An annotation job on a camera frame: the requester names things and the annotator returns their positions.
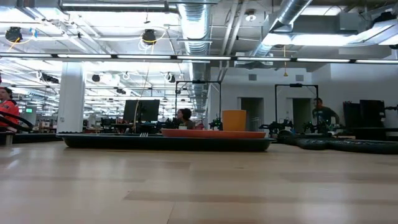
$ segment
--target red jacket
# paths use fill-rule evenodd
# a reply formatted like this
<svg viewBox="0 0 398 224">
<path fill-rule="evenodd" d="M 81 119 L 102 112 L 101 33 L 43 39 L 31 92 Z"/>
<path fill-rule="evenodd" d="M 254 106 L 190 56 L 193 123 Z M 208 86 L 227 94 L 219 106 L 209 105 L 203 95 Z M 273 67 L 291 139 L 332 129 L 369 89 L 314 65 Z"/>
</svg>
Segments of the red jacket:
<svg viewBox="0 0 398 224">
<path fill-rule="evenodd" d="M 19 107 L 17 105 L 17 102 L 15 102 L 14 100 L 6 100 L 0 103 L 0 111 L 19 116 Z M 18 124 L 18 119 L 10 118 L 8 116 L 5 116 L 5 118 L 8 119 L 9 121 L 12 121 L 15 124 Z M 8 124 L 0 122 L 0 126 L 5 127 L 8 126 Z"/>
</svg>

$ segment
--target gray shirt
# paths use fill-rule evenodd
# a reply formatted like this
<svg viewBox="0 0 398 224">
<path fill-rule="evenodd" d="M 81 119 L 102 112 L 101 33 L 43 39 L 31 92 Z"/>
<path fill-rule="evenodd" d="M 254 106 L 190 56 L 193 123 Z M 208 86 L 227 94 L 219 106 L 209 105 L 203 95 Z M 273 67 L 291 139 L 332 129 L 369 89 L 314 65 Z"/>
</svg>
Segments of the gray shirt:
<svg viewBox="0 0 398 224">
<path fill-rule="evenodd" d="M 195 129 L 195 123 L 191 120 L 184 122 L 184 125 L 187 127 L 188 130 Z"/>
</svg>

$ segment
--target woman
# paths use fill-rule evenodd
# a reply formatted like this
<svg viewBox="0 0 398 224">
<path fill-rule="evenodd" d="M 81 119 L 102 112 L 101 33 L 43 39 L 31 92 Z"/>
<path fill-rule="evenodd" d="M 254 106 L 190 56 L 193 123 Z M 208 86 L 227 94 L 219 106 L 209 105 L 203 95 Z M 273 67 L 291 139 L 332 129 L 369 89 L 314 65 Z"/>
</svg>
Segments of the woman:
<svg viewBox="0 0 398 224">
<path fill-rule="evenodd" d="M 190 120 L 192 112 L 190 109 L 179 109 L 177 113 L 177 118 L 182 121 L 182 124 L 187 127 L 187 129 L 195 129 L 195 123 Z"/>
<path fill-rule="evenodd" d="M 0 111 L 19 116 L 19 108 L 17 102 L 12 100 L 12 90 L 7 87 L 0 87 Z M 5 116 L 6 119 L 12 121 L 14 124 L 18 124 L 18 119 L 10 118 Z M 8 126 L 8 124 L 0 122 L 0 127 L 6 127 L 8 131 L 16 132 L 17 130 Z"/>
</svg>

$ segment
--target white pillar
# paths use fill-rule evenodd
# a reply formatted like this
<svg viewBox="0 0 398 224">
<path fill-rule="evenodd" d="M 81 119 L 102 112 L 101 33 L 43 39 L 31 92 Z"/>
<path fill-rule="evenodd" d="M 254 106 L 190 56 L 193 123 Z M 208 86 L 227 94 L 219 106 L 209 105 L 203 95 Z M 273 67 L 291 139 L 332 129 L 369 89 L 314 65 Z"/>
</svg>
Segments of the white pillar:
<svg viewBox="0 0 398 224">
<path fill-rule="evenodd" d="M 83 63 L 63 62 L 57 132 L 82 132 L 86 76 Z"/>
</svg>

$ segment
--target doorway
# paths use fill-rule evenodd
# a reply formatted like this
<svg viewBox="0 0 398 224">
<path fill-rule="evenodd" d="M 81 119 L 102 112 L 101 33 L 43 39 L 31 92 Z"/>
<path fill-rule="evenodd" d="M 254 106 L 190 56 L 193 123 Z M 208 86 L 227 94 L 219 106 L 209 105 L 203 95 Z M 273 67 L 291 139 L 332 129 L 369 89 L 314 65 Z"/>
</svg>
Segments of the doorway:
<svg viewBox="0 0 398 224">
<path fill-rule="evenodd" d="M 241 110 L 246 111 L 246 131 L 259 131 L 264 118 L 264 99 L 242 97 Z"/>
<path fill-rule="evenodd" d="M 293 126 L 296 133 L 303 133 L 303 124 L 312 121 L 311 101 L 310 98 L 293 99 Z"/>
</svg>

